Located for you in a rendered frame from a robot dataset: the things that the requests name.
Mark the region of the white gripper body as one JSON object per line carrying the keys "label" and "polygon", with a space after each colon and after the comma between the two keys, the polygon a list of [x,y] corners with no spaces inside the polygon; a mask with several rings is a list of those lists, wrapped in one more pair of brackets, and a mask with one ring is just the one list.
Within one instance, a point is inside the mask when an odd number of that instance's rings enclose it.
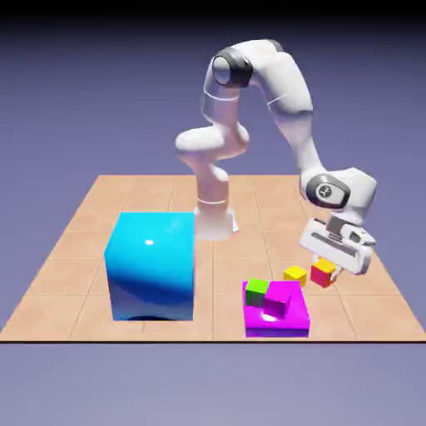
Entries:
{"label": "white gripper body", "polygon": [[370,247],[332,235],[326,230],[326,224],[317,219],[308,221],[300,245],[354,275],[364,275],[371,261]]}

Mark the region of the small orange cube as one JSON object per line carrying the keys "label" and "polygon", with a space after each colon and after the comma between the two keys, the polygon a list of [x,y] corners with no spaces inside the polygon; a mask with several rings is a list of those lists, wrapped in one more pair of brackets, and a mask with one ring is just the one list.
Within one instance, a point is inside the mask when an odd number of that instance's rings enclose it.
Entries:
{"label": "small orange cube", "polygon": [[335,272],[336,265],[329,260],[319,258],[315,263],[312,264],[310,269],[310,280],[317,285],[326,288],[332,282],[332,275]]}

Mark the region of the small yellow cube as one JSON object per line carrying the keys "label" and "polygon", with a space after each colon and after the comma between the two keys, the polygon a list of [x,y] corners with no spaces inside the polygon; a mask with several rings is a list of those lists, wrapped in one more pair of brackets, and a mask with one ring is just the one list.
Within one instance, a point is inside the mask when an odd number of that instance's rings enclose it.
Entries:
{"label": "small yellow cube", "polygon": [[307,272],[297,265],[292,265],[283,272],[283,280],[298,281],[301,287],[306,284]]}

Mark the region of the small magenta cube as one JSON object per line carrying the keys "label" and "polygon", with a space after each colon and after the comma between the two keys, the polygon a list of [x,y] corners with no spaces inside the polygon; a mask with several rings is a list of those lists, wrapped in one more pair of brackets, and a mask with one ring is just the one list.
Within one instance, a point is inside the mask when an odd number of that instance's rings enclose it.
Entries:
{"label": "small magenta cube", "polygon": [[263,313],[283,319],[288,311],[291,297],[289,281],[271,281],[265,293]]}

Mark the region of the small green cube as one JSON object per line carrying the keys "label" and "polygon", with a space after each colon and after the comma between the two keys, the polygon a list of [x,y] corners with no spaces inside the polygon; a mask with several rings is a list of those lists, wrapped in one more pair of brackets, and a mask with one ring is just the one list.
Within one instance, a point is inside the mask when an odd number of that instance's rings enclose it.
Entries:
{"label": "small green cube", "polygon": [[262,307],[269,285],[268,280],[250,278],[245,287],[245,305]]}

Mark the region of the large magenta box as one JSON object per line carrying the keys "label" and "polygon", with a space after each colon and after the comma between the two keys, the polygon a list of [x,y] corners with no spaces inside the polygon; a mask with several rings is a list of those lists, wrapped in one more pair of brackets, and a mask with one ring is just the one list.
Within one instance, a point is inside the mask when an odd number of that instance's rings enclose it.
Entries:
{"label": "large magenta box", "polygon": [[310,332],[310,315],[305,303],[302,288],[298,281],[291,284],[291,301],[283,319],[263,313],[263,307],[245,305],[245,287],[242,284],[243,312],[246,337],[308,337]]}

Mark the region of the large cyan box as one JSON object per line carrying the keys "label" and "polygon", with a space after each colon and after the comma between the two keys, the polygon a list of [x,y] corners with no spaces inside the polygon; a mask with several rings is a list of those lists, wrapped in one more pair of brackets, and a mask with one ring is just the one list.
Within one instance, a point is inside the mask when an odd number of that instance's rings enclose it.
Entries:
{"label": "large cyan box", "polygon": [[192,212],[122,212],[104,261],[114,320],[193,320]]}

